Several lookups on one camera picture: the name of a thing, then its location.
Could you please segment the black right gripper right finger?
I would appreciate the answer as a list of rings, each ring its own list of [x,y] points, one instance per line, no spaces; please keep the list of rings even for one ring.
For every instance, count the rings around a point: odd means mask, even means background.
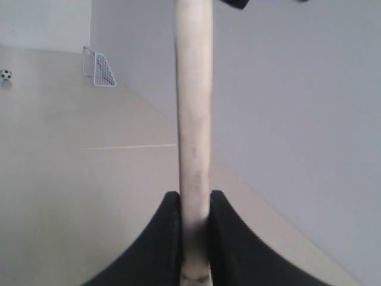
[[[303,285],[300,269],[256,236],[221,191],[211,193],[210,259],[214,285]]]

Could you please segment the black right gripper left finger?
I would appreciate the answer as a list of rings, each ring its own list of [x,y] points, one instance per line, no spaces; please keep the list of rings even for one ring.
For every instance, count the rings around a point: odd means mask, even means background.
[[[85,285],[179,285],[182,262],[180,196],[167,192],[146,228],[115,261]]]

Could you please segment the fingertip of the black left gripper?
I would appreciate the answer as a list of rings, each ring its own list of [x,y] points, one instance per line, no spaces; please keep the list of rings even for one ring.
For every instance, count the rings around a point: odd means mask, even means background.
[[[233,7],[238,10],[243,10],[249,3],[250,0],[221,0],[226,5]]]

